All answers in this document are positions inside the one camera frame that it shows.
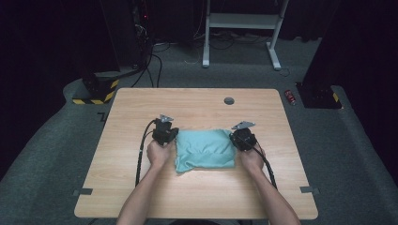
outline gray carpet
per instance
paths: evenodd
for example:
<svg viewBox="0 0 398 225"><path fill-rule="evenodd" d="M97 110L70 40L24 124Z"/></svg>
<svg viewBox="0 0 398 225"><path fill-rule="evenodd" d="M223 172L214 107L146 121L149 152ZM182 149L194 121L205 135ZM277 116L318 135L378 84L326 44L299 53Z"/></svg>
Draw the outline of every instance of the gray carpet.
<svg viewBox="0 0 398 225"><path fill-rule="evenodd" d="M217 47L227 43L212 41ZM305 109L295 82L301 82L319 41L279 40L276 50L283 70L274 71L264 43L235 44L210 50L210 67L202 68L202 49L171 45L157 52L163 64L160 87L274 88L281 95L291 89L296 106L283 105L319 211L302 224L398 224L398 192L350 107L344 89L333 86L341 110ZM155 51L165 49L160 45ZM149 66L157 76L159 61ZM137 75L120 80L131 86ZM74 105L71 97L80 81L67 85L65 106L35 134L0 183L0 224L88 224L74 216L78 197L96 150L107 105ZM148 74L137 87L150 87ZM255 224L265 224L258 220ZM115 224L101 218L94 224Z"/></svg>

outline red object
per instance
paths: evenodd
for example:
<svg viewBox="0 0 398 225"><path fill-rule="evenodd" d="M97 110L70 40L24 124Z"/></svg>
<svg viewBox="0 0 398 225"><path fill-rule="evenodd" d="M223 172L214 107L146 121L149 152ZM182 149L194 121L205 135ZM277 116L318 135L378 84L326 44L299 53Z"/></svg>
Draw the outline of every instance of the red object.
<svg viewBox="0 0 398 225"><path fill-rule="evenodd" d="M286 96L287 101L289 101L291 105L296 105L296 99L290 90L284 91L284 95Z"/></svg>

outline person's left hand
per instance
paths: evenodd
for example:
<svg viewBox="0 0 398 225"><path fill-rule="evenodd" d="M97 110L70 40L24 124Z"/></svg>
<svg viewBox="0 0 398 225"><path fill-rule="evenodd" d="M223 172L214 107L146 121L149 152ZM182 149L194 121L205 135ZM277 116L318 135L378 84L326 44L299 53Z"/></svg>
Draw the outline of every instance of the person's left hand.
<svg viewBox="0 0 398 225"><path fill-rule="evenodd" d="M151 166L163 167L170 157L170 148L172 145L173 142L169 142L166 145L161 146L158 142L153 140L146 149Z"/></svg>

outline hand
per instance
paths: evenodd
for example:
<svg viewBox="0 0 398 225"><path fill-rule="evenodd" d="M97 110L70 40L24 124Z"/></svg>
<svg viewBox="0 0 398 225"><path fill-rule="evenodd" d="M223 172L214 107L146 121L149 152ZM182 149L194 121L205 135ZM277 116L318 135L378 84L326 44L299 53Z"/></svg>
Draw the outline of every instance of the hand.
<svg viewBox="0 0 398 225"><path fill-rule="evenodd" d="M170 148L173 143L169 142L164 146L161 146L153 140L147 147L146 152L151 163L151 166L163 167L170 157Z"/></svg>
<svg viewBox="0 0 398 225"><path fill-rule="evenodd" d="M261 151L258 144L255 146L255 148ZM240 158L242 159L243 167L249 173L263 170L264 161L254 149L240 152Z"/></svg>

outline forearm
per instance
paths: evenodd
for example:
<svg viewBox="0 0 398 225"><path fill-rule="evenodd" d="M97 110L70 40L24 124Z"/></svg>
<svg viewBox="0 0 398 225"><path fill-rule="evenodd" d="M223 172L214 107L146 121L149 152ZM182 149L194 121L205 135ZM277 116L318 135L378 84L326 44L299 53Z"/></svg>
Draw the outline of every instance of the forearm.
<svg viewBox="0 0 398 225"><path fill-rule="evenodd" d="M149 168L144 178L123 205L117 225L145 223L152 192L160 172L161 167L151 166Z"/></svg>
<svg viewBox="0 0 398 225"><path fill-rule="evenodd" d="M299 218L286 199L268 181L259 168L251 170L250 175L260 193L271 225L300 224Z"/></svg>

